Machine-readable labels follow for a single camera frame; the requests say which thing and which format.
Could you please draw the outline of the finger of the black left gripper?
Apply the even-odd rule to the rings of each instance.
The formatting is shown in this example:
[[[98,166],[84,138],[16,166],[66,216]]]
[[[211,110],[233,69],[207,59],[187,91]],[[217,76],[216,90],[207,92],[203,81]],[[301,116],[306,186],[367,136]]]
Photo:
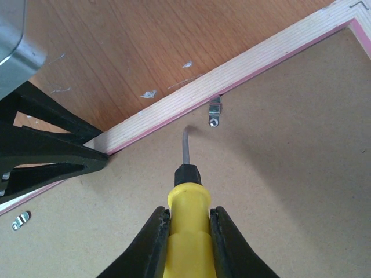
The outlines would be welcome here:
[[[1,123],[1,203],[103,169],[108,155],[84,146],[86,139]]]
[[[26,130],[74,144],[82,145],[102,133],[98,128],[65,109],[29,81],[20,85],[1,100],[2,122],[12,125],[18,112],[33,116],[67,132],[59,134],[31,127],[26,127]]]

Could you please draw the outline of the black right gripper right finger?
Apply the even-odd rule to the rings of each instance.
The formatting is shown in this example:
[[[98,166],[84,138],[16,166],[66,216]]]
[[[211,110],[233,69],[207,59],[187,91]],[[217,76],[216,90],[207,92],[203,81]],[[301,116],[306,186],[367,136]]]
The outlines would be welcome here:
[[[217,277],[277,277],[254,252],[224,207],[210,210],[210,234]]]

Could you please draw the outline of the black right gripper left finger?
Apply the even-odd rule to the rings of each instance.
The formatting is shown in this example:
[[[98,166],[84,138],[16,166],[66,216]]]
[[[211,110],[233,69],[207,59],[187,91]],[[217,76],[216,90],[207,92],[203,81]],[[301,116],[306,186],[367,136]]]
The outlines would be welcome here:
[[[170,211],[157,207],[128,248],[99,277],[163,277]]]

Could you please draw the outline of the yellow black flathead screwdriver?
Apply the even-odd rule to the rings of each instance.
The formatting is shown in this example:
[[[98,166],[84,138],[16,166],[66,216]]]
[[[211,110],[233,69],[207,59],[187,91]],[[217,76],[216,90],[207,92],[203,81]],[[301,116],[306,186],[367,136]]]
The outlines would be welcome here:
[[[170,234],[163,276],[216,277],[209,224],[211,197],[198,168],[190,163],[189,130],[183,131],[182,164],[168,194]]]

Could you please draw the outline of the pink picture frame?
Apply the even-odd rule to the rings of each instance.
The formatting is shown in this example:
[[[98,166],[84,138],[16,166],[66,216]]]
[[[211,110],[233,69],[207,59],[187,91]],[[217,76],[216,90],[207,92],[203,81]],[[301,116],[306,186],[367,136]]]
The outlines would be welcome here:
[[[96,277],[167,204],[186,127],[212,205],[280,277],[370,276],[369,1],[333,2],[91,141],[105,169],[2,208],[1,276]]]

